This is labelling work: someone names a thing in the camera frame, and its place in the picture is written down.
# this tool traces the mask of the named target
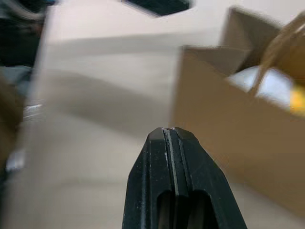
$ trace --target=paper bag handle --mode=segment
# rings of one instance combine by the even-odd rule
[[[278,60],[282,48],[285,47],[295,35],[298,41],[305,34],[305,11],[301,12],[296,18],[282,28],[279,34],[270,42],[260,63],[260,70],[254,81],[254,84],[249,91],[249,94],[255,96],[260,84],[263,81],[264,75],[270,67]]]

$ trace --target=yellow object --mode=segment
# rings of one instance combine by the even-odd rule
[[[305,116],[305,86],[294,85],[291,91],[290,111]]]

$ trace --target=brown paper bag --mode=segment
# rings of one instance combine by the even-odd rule
[[[231,9],[221,46],[184,48],[171,125],[193,132],[226,174],[304,217],[305,119],[254,98],[273,65],[305,79],[305,38],[296,24],[275,39],[279,25]],[[224,80],[261,59],[250,93]]]

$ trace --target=beige surface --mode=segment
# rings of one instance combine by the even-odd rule
[[[4,228],[120,228],[128,172],[147,134],[168,122],[179,46],[216,44],[232,2],[160,19],[114,0],[53,8],[31,101],[44,106]],[[231,185],[249,229],[304,228]]]

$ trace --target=white object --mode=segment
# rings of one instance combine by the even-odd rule
[[[226,78],[226,80],[248,92],[258,75],[259,66],[244,69]],[[278,106],[289,109],[293,80],[277,69],[269,69],[255,96],[264,98]]]

